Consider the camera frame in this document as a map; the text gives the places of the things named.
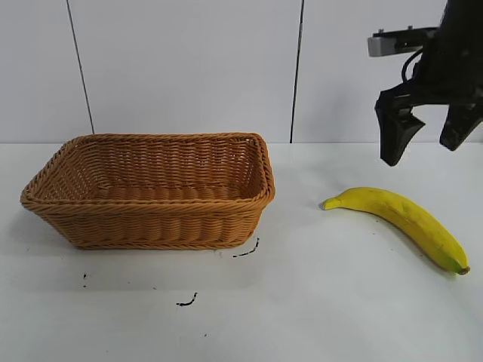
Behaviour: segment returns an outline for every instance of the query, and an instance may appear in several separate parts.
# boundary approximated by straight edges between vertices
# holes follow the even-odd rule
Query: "wicker basket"
[[[21,202],[84,249],[220,249],[274,195],[257,134],[99,134],[63,145]]]

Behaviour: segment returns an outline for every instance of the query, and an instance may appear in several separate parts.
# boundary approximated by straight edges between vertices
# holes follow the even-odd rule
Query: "banana tip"
[[[458,274],[459,274],[459,275],[465,275],[465,274],[468,274],[469,270],[470,270],[470,267],[469,267],[469,266],[467,266],[466,268],[461,269],[461,270],[458,272]]]

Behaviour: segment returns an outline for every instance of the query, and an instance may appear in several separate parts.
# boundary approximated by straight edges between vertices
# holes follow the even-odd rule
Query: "white table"
[[[373,144],[271,145],[275,200],[216,252],[71,247],[18,202],[58,148],[0,145],[1,361],[483,358],[482,144],[411,144],[397,167]],[[352,186],[424,206],[472,271],[450,278],[375,216],[318,208]]]

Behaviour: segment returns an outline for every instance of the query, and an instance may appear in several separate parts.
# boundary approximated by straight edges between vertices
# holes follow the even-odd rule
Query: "yellow banana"
[[[348,189],[322,203],[322,209],[338,207],[378,215],[401,229],[437,265],[465,275],[468,260],[458,241],[430,213],[413,201],[382,189]]]

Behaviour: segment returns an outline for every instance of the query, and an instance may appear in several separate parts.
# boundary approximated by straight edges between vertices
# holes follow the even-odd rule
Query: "white wall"
[[[0,142],[91,132],[65,0],[1,0],[0,46]]]
[[[69,0],[97,133],[290,139],[301,0]],[[374,103],[407,54],[379,28],[437,26],[446,0],[305,0],[294,142],[377,142]],[[0,2],[0,142],[91,132],[65,0]],[[416,109],[437,141],[445,107]],[[480,126],[470,137],[483,141]]]
[[[377,142],[374,104],[401,82],[408,54],[370,58],[378,29],[438,26],[446,0],[306,0],[294,142]],[[414,141],[438,141],[447,107],[415,109],[426,126]],[[471,140],[483,141],[480,126]]]
[[[71,0],[95,131],[288,142],[300,0]]]

